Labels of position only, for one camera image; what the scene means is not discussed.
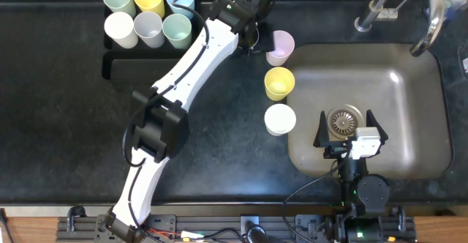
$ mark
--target sink drain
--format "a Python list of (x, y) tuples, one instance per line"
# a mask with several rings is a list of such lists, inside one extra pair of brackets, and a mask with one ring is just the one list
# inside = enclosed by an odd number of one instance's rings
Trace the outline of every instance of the sink drain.
[(351, 105), (334, 108), (328, 114), (328, 129), (336, 137), (345, 139), (363, 124), (363, 117), (359, 110)]

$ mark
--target wooden table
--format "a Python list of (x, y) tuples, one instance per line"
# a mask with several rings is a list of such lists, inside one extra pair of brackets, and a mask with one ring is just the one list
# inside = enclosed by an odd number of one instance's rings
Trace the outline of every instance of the wooden table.
[[(52, 243), (56, 240), (57, 217), (11, 217), (15, 243)], [(468, 243), (468, 217), (416, 217), (420, 243)], [(3, 225), (3, 243), (10, 243)]]

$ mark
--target faucet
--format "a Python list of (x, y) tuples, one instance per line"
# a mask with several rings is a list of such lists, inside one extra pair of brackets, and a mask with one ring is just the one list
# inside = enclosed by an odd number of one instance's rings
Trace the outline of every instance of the faucet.
[[(400, 3), (395, 9), (385, 9), (383, 4), (387, 0), (373, 0), (369, 2), (369, 6), (363, 16), (356, 18), (355, 28), (358, 31), (370, 31), (374, 20), (395, 20), (398, 17), (398, 10), (404, 2)], [(424, 36), (419, 42), (414, 44), (409, 52), (412, 56), (420, 56), (424, 51), (431, 47), (432, 43), (437, 38), (437, 35), (442, 28), (445, 17), (445, 0), (429, 0), (431, 13), (429, 15), (429, 27)]]

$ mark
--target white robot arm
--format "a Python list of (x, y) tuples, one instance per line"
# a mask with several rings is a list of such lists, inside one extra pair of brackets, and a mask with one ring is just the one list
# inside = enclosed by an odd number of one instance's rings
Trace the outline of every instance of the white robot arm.
[(151, 90), (134, 92), (137, 105), (143, 106), (132, 118), (135, 125), (129, 138), (132, 144), (129, 162), (137, 167), (130, 168), (124, 191), (107, 213), (105, 223), (109, 231), (125, 242), (138, 243), (148, 236), (142, 226), (151, 213), (151, 199), (163, 168), (188, 138), (187, 114), (193, 99), (223, 60), (239, 45), (252, 44), (258, 38), (256, 22), (269, 13), (272, 1), (215, 1), (205, 22), (208, 44), (203, 28), (177, 65)]

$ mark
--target metal sink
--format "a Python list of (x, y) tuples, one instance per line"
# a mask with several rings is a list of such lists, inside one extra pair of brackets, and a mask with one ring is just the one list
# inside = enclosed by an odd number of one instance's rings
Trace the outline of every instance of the metal sink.
[(372, 110), (389, 140), (367, 160), (371, 173), (390, 178), (435, 178), (452, 159), (442, 81), (437, 60), (411, 45), (305, 45), (287, 61), (295, 88), (287, 104), (297, 123), (289, 134), (295, 167), (310, 175), (329, 171), (332, 161), (312, 143), (320, 112), (328, 116), (332, 140), (365, 126)]

